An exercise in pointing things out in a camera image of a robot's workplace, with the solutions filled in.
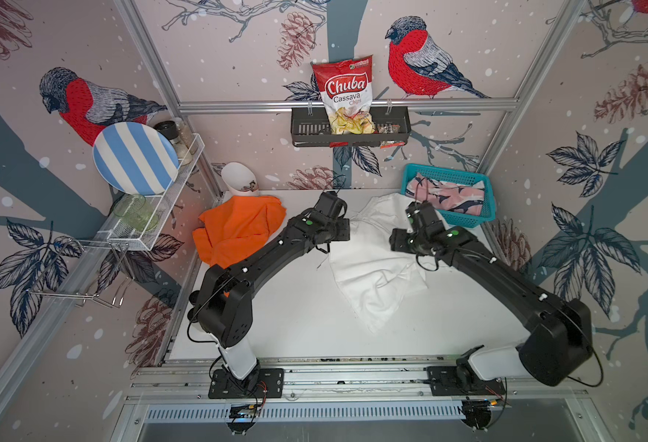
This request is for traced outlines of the pink shark print shorts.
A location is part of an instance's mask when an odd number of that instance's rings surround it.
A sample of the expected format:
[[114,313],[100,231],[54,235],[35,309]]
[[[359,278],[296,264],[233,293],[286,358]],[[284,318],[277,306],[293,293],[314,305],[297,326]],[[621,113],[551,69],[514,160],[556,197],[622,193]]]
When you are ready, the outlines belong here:
[[418,202],[429,202],[435,209],[479,217],[485,201],[485,184],[458,184],[423,177],[418,173],[410,180],[404,194]]

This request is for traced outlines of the white cloth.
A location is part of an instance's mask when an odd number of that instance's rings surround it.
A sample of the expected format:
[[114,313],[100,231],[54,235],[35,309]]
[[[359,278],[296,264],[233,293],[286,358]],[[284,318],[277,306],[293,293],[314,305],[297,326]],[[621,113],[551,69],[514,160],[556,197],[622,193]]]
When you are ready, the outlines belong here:
[[393,252],[389,237],[410,226],[399,193],[373,197],[350,223],[348,241],[331,246],[329,262],[340,292],[369,333],[380,332],[409,297],[427,290],[423,270],[411,254]]

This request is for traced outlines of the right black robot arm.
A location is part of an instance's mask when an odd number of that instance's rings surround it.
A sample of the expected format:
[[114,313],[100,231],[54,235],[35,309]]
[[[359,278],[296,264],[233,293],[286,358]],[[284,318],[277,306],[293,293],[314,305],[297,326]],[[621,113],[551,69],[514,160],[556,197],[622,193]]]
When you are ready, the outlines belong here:
[[434,258],[486,289],[528,331],[526,340],[503,347],[479,346],[460,359],[458,376],[477,379],[532,378],[556,387],[594,355],[591,312],[579,299],[566,302],[533,285],[499,260],[462,227],[448,228],[428,202],[406,209],[410,228],[396,228],[391,250]]

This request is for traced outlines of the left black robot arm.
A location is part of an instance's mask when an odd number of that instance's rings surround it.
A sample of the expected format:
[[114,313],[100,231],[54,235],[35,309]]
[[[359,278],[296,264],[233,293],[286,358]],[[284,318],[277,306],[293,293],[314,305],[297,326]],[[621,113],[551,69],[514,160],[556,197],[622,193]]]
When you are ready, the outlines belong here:
[[311,250],[328,253],[331,243],[348,241],[347,209],[335,191],[322,193],[314,206],[291,217],[277,237],[250,257],[227,268],[210,267],[200,290],[189,296],[189,324],[213,336],[226,374],[241,389],[255,388],[260,370],[248,342],[253,298],[292,261]]

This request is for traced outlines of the teal plastic basket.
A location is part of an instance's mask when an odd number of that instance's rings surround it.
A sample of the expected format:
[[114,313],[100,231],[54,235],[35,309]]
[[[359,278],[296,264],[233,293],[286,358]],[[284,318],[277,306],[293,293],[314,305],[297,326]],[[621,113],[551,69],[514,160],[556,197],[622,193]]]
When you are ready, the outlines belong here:
[[417,202],[429,202],[452,226],[476,228],[496,219],[491,181],[480,173],[409,164],[400,192]]

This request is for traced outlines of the white patterned cup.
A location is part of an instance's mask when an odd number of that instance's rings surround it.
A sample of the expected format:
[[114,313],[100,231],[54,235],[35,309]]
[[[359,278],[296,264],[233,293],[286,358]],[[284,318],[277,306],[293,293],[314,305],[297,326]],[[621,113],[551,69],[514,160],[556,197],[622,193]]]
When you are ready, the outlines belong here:
[[227,163],[221,171],[221,178],[233,196],[255,197],[260,195],[255,174],[242,163]]

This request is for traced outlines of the orange cloth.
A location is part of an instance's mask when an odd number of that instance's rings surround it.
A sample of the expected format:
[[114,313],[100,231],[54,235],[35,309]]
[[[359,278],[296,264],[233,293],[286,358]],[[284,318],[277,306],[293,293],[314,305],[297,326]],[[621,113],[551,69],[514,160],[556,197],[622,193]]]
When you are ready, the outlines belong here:
[[261,249],[283,224],[286,209],[274,196],[233,196],[199,216],[192,237],[200,259],[227,268]]

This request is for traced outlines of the red Chuba chips bag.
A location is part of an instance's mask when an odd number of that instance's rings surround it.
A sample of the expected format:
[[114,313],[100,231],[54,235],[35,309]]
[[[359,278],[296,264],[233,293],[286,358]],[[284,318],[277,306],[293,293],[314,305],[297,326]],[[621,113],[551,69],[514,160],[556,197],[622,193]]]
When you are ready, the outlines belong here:
[[332,134],[373,134],[373,56],[314,64],[313,73]]

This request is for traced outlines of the dark lid spice jar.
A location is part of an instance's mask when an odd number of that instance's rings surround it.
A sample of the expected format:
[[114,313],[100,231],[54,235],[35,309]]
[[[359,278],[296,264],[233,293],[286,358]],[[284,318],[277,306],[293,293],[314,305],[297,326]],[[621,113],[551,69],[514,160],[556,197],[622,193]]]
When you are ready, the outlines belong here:
[[178,160],[182,166],[189,165],[193,156],[189,151],[189,146],[186,145],[178,131],[178,125],[172,120],[162,121],[154,126],[154,129],[164,136],[174,147]]

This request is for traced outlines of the green glass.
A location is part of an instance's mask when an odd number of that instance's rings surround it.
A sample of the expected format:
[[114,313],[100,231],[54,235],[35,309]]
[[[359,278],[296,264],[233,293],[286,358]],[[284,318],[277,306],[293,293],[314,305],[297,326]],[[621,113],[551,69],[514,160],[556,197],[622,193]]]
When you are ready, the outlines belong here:
[[112,214],[139,232],[154,230],[159,221],[150,201],[140,194],[123,195],[114,204]]

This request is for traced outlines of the blue white striped plate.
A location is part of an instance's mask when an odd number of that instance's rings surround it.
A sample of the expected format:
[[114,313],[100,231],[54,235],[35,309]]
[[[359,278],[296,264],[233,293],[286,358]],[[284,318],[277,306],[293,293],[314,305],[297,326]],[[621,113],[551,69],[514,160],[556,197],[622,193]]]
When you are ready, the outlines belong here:
[[154,196],[176,180],[178,154],[154,128],[141,123],[115,123],[95,140],[93,158],[103,179],[128,194]]

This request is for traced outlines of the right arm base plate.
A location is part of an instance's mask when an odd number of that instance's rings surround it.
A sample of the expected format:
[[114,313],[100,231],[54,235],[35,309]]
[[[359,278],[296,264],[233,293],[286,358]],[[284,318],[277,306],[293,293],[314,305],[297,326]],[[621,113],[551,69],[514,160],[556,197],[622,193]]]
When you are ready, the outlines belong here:
[[478,378],[467,366],[429,366],[425,368],[433,396],[504,397],[502,381]]

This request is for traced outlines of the aluminium front rail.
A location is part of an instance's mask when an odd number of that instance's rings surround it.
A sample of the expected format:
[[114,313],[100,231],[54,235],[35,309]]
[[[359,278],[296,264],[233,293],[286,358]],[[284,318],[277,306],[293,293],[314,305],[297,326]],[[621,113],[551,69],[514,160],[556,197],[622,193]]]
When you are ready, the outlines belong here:
[[[476,392],[458,388],[456,360],[449,357],[408,358],[263,358],[260,373],[267,401],[376,401],[432,396],[490,399],[500,382]],[[220,366],[209,360],[167,362],[141,368],[125,393],[126,403],[203,403],[236,401],[242,393],[225,386]]]

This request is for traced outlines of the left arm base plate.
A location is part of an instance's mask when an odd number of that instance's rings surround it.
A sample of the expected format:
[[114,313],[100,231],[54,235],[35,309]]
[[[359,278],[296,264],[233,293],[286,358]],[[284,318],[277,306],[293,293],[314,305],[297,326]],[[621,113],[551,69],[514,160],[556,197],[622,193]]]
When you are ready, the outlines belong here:
[[211,375],[208,398],[220,399],[279,399],[283,395],[282,368],[256,368],[245,379],[237,379],[227,368]]

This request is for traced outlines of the clear acrylic wall shelf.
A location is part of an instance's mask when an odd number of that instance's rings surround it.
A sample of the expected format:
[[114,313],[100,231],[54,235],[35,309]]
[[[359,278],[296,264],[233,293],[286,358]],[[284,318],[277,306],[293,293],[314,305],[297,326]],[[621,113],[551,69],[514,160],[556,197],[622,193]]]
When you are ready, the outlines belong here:
[[[189,151],[193,159],[189,165],[182,166],[179,162],[178,176],[172,185],[162,194],[154,196],[145,196],[154,208],[156,215],[159,215],[159,221],[156,228],[148,232],[139,232],[126,225],[120,218],[111,214],[106,220],[106,224],[97,233],[98,241],[108,241],[121,247],[125,247],[130,252],[146,252],[152,250],[156,241],[169,219],[169,214],[174,208],[176,201],[184,189],[189,176],[196,168],[197,162],[204,149],[202,138],[195,134],[190,143]],[[110,185],[113,190],[123,193]]]

